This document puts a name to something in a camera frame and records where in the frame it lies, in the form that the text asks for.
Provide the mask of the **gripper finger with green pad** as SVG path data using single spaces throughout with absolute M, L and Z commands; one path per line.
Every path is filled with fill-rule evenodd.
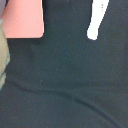
M 10 62 L 10 54 L 9 54 L 8 43 L 3 31 L 2 21 L 0 20 L 0 90 L 2 89 L 5 83 L 5 79 L 6 79 L 5 69 L 9 62 Z

